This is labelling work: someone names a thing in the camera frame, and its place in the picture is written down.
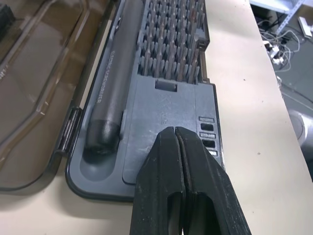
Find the clamp jaw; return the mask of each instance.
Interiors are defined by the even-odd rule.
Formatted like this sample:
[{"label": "clamp jaw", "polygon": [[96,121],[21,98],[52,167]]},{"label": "clamp jaw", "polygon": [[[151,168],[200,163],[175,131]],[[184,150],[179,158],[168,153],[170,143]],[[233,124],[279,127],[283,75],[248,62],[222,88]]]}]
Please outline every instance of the clamp jaw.
[{"label": "clamp jaw", "polygon": [[161,131],[136,183],[130,235],[250,235],[230,179],[198,135]]}]

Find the small rectangular slot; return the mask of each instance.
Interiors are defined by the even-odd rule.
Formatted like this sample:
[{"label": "small rectangular slot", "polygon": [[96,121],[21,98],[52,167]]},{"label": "small rectangular slot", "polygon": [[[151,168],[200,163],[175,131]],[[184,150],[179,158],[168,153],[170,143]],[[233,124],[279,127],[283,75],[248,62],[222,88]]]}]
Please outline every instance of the small rectangular slot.
[{"label": "small rectangular slot", "polygon": [[177,92],[177,84],[176,83],[166,82],[166,81],[162,81],[162,80],[156,81],[156,87],[155,88],[158,90],[167,91],[167,92]]},{"label": "small rectangular slot", "polygon": [[211,122],[214,123],[214,118],[209,117],[199,117],[199,121]]},{"label": "small rectangular slot", "polygon": [[216,135],[212,133],[205,133],[205,132],[200,132],[200,137],[202,138],[210,138],[210,139],[216,139]]},{"label": "small rectangular slot", "polygon": [[207,148],[215,148],[215,141],[202,140],[202,143]]},{"label": "small rectangular slot", "polygon": [[213,156],[213,157],[217,157],[217,151],[209,151],[209,153]]},{"label": "small rectangular slot", "polygon": [[212,124],[201,123],[201,129],[204,131],[214,131]]}]

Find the white shelf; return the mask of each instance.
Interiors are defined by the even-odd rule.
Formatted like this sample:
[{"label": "white shelf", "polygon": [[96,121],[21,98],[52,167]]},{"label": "white shelf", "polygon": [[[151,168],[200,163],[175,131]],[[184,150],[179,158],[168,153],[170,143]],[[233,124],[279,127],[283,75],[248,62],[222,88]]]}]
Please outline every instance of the white shelf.
[{"label": "white shelf", "polygon": [[306,6],[313,7],[313,0],[305,0],[305,1],[304,1],[304,4],[305,4]]},{"label": "white shelf", "polygon": [[292,0],[250,0],[250,4],[288,14],[293,9]]}]

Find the white table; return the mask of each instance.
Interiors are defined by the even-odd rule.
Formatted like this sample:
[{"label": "white table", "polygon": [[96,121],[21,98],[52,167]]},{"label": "white table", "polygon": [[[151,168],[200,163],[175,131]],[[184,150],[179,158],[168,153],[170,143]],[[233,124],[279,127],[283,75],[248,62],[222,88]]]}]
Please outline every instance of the white table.
[{"label": "white table", "polygon": [[[248,0],[206,3],[226,171],[254,235],[313,234],[313,185]],[[0,196],[1,235],[127,235],[130,204],[72,193],[60,167],[31,197]]]}]

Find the screwdriver handle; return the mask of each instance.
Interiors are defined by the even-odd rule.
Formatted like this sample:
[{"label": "screwdriver handle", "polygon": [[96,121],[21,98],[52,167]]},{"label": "screwdriver handle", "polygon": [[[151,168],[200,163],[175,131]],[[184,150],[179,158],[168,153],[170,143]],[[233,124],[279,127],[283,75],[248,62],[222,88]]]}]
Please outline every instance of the screwdriver handle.
[{"label": "screwdriver handle", "polygon": [[114,152],[118,146],[143,9],[142,0],[126,0],[116,28],[106,72],[87,129],[86,148],[97,153]]}]

